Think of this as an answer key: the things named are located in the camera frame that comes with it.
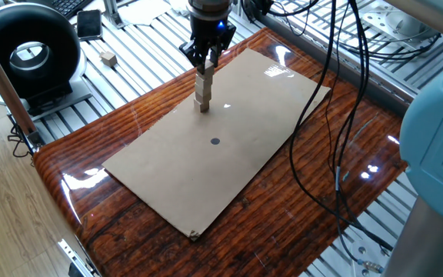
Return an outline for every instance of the small wooden cube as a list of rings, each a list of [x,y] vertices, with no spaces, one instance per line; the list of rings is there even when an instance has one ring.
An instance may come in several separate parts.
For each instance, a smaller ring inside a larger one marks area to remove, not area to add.
[[[194,110],[196,112],[207,112],[209,109],[209,101],[205,103],[200,103],[198,100],[194,99]]]
[[[200,95],[197,92],[194,94],[195,99],[198,100],[200,103],[209,102],[212,100],[212,94],[211,93],[205,93],[204,95]]]
[[[102,52],[100,53],[100,58],[102,59],[102,62],[108,67],[114,67],[114,65],[117,64],[117,57],[112,52]]]
[[[212,85],[198,84],[194,85],[195,91],[199,95],[210,95],[212,93]]]

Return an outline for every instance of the wooden table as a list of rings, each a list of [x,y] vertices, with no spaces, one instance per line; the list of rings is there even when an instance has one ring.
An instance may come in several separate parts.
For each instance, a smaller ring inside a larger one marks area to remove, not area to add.
[[[321,74],[321,64],[266,28],[226,51],[218,69],[246,48],[315,81]],[[331,86],[334,77],[328,73],[325,85]],[[190,95],[194,82],[192,69],[42,147],[34,157],[39,175],[105,276],[299,275],[332,243],[337,232],[335,217],[295,183],[288,142],[196,242],[101,166]],[[329,107],[333,141],[356,95],[355,87],[338,80]],[[301,128],[294,157],[303,184],[334,207],[325,103]],[[362,212],[404,170],[399,145],[391,139],[398,137],[400,124],[398,116],[368,99],[360,104],[341,170],[347,175],[343,188],[353,212]],[[370,165],[378,166],[378,171],[368,171]]]

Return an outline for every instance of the cardboard sheet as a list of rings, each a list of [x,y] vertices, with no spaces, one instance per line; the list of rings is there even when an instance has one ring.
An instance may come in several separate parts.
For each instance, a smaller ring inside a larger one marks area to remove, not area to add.
[[[190,95],[103,166],[196,239],[283,145],[315,86],[247,49],[215,74],[207,113]]]

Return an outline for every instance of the black electronic device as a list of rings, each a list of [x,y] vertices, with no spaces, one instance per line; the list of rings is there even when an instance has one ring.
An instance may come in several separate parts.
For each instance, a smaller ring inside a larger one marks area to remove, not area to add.
[[[81,40],[101,38],[102,19],[100,11],[93,10],[79,12],[76,28],[78,29],[78,37]]]
[[[52,0],[51,5],[64,15],[66,19],[70,19],[86,5],[90,4],[90,2],[92,0]]]
[[[39,45],[31,59],[20,58],[20,49]],[[31,108],[72,93],[69,79],[78,65],[78,36],[56,10],[35,3],[0,8],[0,64],[19,98]]]

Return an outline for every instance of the white panel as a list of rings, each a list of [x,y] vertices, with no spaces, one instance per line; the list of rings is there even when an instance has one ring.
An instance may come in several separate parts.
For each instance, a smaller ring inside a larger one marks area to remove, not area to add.
[[[42,123],[40,120],[37,120],[36,122],[34,122],[34,124],[38,130],[38,134],[44,140],[45,143],[50,143],[54,141],[54,138],[52,137],[51,133],[47,130],[44,123]]]
[[[138,43],[141,44],[149,55],[155,57],[167,71],[173,76],[179,76],[184,73],[185,70],[180,68],[175,62],[173,62],[165,53],[159,50],[155,45],[148,42],[148,39],[138,29],[128,26],[125,28],[126,32]]]
[[[109,113],[112,112],[113,109],[111,107],[111,105],[107,102],[107,100],[105,100],[105,98],[97,92],[97,90],[95,89],[94,85],[89,81],[88,78],[84,78],[85,84],[87,85],[88,89],[90,89],[90,92],[92,92],[93,99],[95,99],[99,105],[105,110],[105,112]]]
[[[413,208],[416,198],[405,189],[403,189],[397,182],[391,183],[387,188],[387,191],[398,197],[399,200],[405,203],[410,210]]]
[[[315,265],[310,265],[307,268],[307,271],[309,271],[312,276],[314,277],[325,277],[324,275],[322,275],[322,273],[315,267]]]
[[[191,39],[191,29],[188,28],[189,31],[187,31],[185,28],[183,28],[182,25],[178,24],[172,18],[166,14],[161,15],[158,19],[166,25],[168,28],[170,28],[173,32],[175,32],[177,35],[180,35],[184,40],[188,41]]]
[[[96,72],[91,66],[87,66],[85,70],[86,77],[101,92],[101,94],[111,103],[112,107],[119,108],[126,102],[118,95],[118,93]]]
[[[319,272],[322,273],[322,275],[326,276],[326,277],[333,277],[335,276],[335,274],[333,273],[333,271],[331,271],[327,265],[325,265],[321,260],[316,259],[312,265],[314,265]]]
[[[369,232],[372,232],[381,239],[384,239],[388,244],[394,245],[396,243],[396,238],[389,234],[389,232],[382,228],[382,226],[380,226],[373,218],[371,218],[366,213],[362,213],[358,217],[358,220]]]
[[[415,188],[413,188],[413,185],[409,182],[409,179],[408,179],[406,173],[404,173],[404,172],[401,173],[398,176],[398,181],[400,181],[402,185],[406,186],[406,188],[409,189],[410,192],[413,192],[414,196],[418,197],[418,193],[416,192]]]
[[[178,14],[177,12],[174,12],[173,10],[168,11],[167,14],[170,15],[178,24],[184,26],[185,29],[191,30],[191,22],[189,19]]]
[[[131,68],[138,72],[152,88],[172,79],[165,68],[161,67],[140,45],[123,30],[115,29],[110,23],[104,23],[104,40],[119,54]]]
[[[71,107],[67,107],[59,111],[62,118],[68,123],[69,127],[71,127],[72,131],[76,131],[81,127],[85,126],[83,121],[76,115],[76,112],[73,111]]]
[[[396,234],[396,237],[399,237],[403,229],[403,225],[377,202],[371,203],[367,208],[367,211],[369,211],[371,215],[380,220],[387,228]]]
[[[95,47],[97,50],[102,51],[100,49],[103,49],[103,51],[109,51],[114,52],[108,47],[104,42],[102,41],[93,41],[92,42],[93,47]],[[146,92],[150,91],[150,87],[146,85],[145,82],[143,82],[137,75],[137,73],[134,71],[134,69],[131,69],[124,59],[122,59],[120,56],[116,55],[116,58],[118,59],[119,66],[115,66],[115,70],[117,73],[137,92],[139,95],[144,95]]]
[[[52,117],[50,115],[45,116],[44,120],[52,136],[56,137],[56,139],[60,139],[64,136],[59,127],[55,124],[54,120],[52,120]]]
[[[324,259],[329,264],[329,266],[331,266],[336,272],[340,273],[341,275],[346,276],[346,272],[351,272],[350,264],[348,264],[332,247],[327,247],[322,252],[321,258]]]
[[[136,99],[138,97],[138,93],[132,90],[131,86],[129,86],[117,73],[109,68],[107,65],[102,63],[102,60],[98,56],[99,53],[91,47],[86,42],[81,42],[82,49],[85,52],[87,58],[90,62],[102,73],[104,77],[115,87],[116,91],[124,97],[124,99],[128,102]]]
[[[177,35],[172,33],[168,28],[166,28],[158,19],[153,20],[152,27],[161,33],[167,40],[169,40],[176,48],[178,48],[182,43],[188,40],[182,40]]]
[[[54,121],[56,126],[58,126],[59,130],[61,130],[63,135],[71,134],[68,127],[66,127],[66,125],[62,122],[62,120],[58,117],[58,115],[53,113],[52,115],[50,115],[50,117],[51,117],[52,121]]]
[[[100,114],[100,116],[107,115],[107,111],[104,110],[104,108],[97,102],[97,99],[95,97],[91,97],[88,99],[90,102],[90,105],[93,106],[95,110]]]
[[[176,61],[180,66],[184,68],[184,70],[189,70],[192,68],[190,61],[181,53],[178,49],[178,45],[174,46],[171,42],[166,40],[164,37],[160,36],[158,32],[156,32],[153,28],[145,27],[145,26],[136,26],[137,29],[144,32],[150,40],[158,45],[165,53],[168,53],[172,57],[174,61]]]
[[[376,202],[383,206],[384,209],[388,210],[394,217],[399,218],[398,221],[401,224],[406,223],[408,219],[409,211],[401,204],[399,204],[395,199],[393,199],[388,193],[382,193],[377,197]]]
[[[98,115],[95,111],[90,108],[87,102],[81,101],[78,104],[75,104],[75,108],[78,110],[82,118],[88,123],[92,123],[98,119]]]

